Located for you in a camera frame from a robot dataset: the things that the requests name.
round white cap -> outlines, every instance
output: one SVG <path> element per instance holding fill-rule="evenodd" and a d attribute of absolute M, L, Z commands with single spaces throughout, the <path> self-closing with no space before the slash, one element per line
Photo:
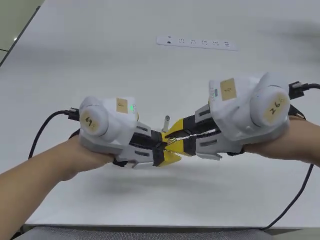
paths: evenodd
<path fill-rule="evenodd" d="M 103 106 L 90 105 L 81 110 L 80 126 L 91 136 L 103 135 L 109 126 L 109 115 Z"/>
<path fill-rule="evenodd" d="M 286 90 L 268 86 L 252 96 L 250 115 L 259 127 L 272 127 L 283 123 L 288 117 L 290 98 Z"/>

floor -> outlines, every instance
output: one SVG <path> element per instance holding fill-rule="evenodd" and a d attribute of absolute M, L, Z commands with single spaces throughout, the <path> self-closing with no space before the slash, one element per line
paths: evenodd
<path fill-rule="evenodd" d="M 0 1 L 0 62 L 22 31 L 37 6 L 44 0 Z M 320 228 L 303 229 L 274 237 L 276 240 L 318 240 Z"/>

forearm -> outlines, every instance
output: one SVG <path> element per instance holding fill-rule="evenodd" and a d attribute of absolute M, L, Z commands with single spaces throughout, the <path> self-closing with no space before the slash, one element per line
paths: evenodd
<path fill-rule="evenodd" d="M 320 166 L 320 126 L 293 117 L 289 130 L 282 136 L 245 145 L 244 150 L 271 159 L 300 160 Z"/>
<path fill-rule="evenodd" d="M 62 179 L 57 158 L 50 149 L 0 175 L 0 240 L 10 239 Z"/>

yellow and black striped part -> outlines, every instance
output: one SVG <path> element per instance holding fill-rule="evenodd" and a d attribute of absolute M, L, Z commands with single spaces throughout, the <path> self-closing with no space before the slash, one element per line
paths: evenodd
<path fill-rule="evenodd" d="M 162 135 L 162 139 L 184 138 L 190 135 L 197 135 L 217 128 L 212 117 L 196 123 L 196 116 L 188 116 L 179 119 L 170 129 Z"/>
<path fill-rule="evenodd" d="M 178 141 L 175 141 L 165 147 L 166 150 L 185 155 L 195 156 L 196 155 L 196 136 L 190 136 Z"/>
<path fill-rule="evenodd" d="M 169 164 L 173 164 L 181 160 L 181 156 L 174 154 L 171 151 L 167 151 L 164 148 L 153 148 L 153 166 L 163 167 Z"/>

white tabletop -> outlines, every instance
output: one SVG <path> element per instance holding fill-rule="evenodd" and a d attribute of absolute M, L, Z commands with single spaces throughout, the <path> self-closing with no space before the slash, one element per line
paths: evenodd
<path fill-rule="evenodd" d="M 320 82 L 317 0 L 46 0 L 0 69 L 0 172 L 23 162 L 49 114 L 85 96 L 136 97 L 140 120 L 161 128 L 208 101 L 208 81 L 264 71 Z M 156 45 L 156 36 L 222 39 L 239 51 Z M 294 101 L 320 124 L 309 91 Z M 42 152 L 79 127 L 56 117 Z M 184 157 L 164 168 L 112 164 L 59 183 L 28 224 L 266 226 L 301 187 L 308 165 L 253 154 Z M 320 171 L 276 224 L 320 227 Z"/>

